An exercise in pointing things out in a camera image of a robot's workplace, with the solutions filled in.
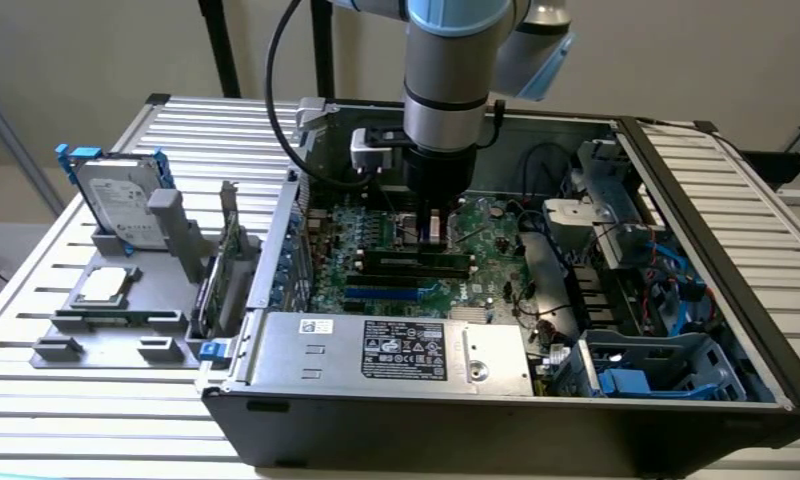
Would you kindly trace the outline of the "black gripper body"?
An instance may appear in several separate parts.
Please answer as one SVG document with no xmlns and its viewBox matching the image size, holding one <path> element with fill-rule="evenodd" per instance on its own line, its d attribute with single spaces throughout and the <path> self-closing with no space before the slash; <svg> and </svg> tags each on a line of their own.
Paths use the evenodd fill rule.
<svg viewBox="0 0 800 480">
<path fill-rule="evenodd" d="M 477 154 L 477 147 L 455 152 L 402 149 L 405 181 L 421 200 L 449 201 L 469 189 Z"/>
</svg>

